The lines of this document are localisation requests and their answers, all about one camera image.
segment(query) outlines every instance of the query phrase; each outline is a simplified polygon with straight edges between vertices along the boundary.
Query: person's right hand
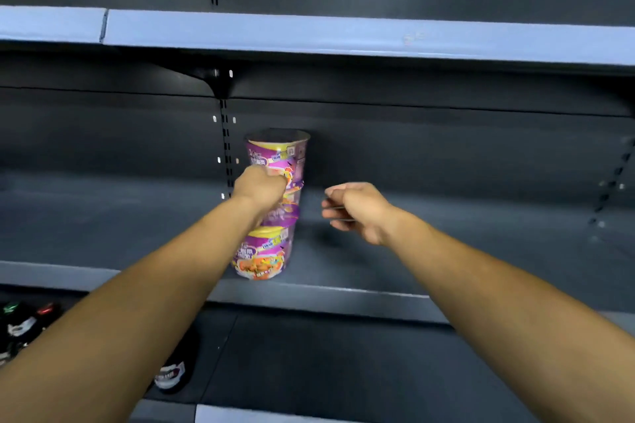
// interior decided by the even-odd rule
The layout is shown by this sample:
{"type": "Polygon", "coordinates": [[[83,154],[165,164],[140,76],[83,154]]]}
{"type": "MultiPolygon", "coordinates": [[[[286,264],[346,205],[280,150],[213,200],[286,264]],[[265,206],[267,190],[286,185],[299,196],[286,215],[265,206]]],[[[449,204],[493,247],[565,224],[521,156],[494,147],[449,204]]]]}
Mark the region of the person's right hand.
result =
{"type": "Polygon", "coordinates": [[[367,242],[386,245],[386,227],[396,208],[369,182],[347,182],[329,187],[322,201],[322,217],[340,231],[356,230],[367,242]],[[344,206],[345,209],[334,209],[344,206]]]}

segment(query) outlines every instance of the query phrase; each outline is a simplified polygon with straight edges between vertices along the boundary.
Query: bottle label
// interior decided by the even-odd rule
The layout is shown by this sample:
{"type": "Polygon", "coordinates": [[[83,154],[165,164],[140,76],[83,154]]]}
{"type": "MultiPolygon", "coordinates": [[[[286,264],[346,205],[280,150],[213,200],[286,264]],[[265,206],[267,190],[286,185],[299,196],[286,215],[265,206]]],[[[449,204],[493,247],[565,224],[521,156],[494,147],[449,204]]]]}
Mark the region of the bottle label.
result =
{"type": "Polygon", "coordinates": [[[17,338],[18,336],[22,336],[24,333],[30,330],[35,323],[36,323],[36,318],[31,316],[29,319],[23,321],[19,325],[15,325],[15,326],[6,325],[6,329],[9,333],[9,336],[13,336],[14,338],[17,338]]]}
{"type": "Polygon", "coordinates": [[[170,389],[179,384],[186,372],[186,364],[164,366],[158,375],[154,377],[154,384],[161,389],[170,389]]]}

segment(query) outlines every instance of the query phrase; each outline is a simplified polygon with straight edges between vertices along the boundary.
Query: person's left arm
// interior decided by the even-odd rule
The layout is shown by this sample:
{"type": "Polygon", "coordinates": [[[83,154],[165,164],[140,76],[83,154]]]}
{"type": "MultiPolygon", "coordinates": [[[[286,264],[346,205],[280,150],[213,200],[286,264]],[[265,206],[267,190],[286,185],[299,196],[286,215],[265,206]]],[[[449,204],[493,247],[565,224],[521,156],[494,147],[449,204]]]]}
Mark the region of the person's left arm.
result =
{"type": "Polygon", "coordinates": [[[125,421],[285,184],[247,168],[231,199],[75,305],[0,371],[2,420],[125,421]]]}

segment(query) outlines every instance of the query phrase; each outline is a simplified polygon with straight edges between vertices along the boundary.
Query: person's right arm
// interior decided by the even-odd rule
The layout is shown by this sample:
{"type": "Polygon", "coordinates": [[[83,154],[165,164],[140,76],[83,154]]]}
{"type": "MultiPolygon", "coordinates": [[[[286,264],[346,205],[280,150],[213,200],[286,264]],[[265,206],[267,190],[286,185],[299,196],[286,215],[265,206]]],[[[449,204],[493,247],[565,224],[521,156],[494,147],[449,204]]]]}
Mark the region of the person's right arm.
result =
{"type": "Polygon", "coordinates": [[[330,187],[326,195],[322,215],[331,225],[392,249],[543,421],[635,421],[635,339],[628,333],[549,283],[392,206],[369,183],[330,187]]]}

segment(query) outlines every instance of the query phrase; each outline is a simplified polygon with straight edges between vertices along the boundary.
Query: forearm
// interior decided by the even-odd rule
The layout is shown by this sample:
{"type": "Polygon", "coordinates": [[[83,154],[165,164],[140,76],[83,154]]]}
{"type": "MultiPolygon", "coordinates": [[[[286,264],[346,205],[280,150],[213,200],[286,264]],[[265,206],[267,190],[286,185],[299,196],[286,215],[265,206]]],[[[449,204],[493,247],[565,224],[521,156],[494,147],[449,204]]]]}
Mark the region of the forearm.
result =
{"type": "Polygon", "coordinates": [[[3,420],[125,419],[256,218],[223,203],[84,298],[0,373],[3,420]]]}
{"type": "Polygon", "coordinates": [[[550,284],[399,211],[389,245],[545,420],[631,421],[635,340],[550,284]]]}

